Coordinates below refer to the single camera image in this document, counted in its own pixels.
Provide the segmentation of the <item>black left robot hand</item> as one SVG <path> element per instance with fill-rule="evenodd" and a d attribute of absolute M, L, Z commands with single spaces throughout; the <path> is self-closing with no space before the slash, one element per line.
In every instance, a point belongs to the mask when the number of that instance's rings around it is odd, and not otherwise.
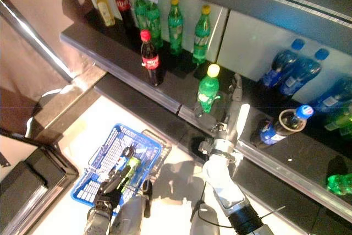
<path fill-rule="evenodd" d="M 122 170 L 115 168 L 108 173 L 107 179 L 100 185 L 93 201 L 97 209 L 107 209 L 108 212 L 117 207 L 122 196 L 123 189 L 127 184 L 131 167 L 126 165 Z"/>

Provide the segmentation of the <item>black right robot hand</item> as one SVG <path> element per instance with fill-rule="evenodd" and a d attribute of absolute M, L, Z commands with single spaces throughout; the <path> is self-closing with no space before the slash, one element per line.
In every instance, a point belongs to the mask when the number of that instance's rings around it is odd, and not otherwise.
<path fill-rule="evenodd" d="M 234 74 L 232 83 L 229 86 L 227 104 L 220 121 L 209 113 L 206 113 L 199 102 L 194 104 L 193 114 L 198 124 L 216 135 L 216 139 L 230 141 L 234 145 L 238 141 L 238 128 L 240 109 L 242 107 L 243 82 L 241 75 Z"/>

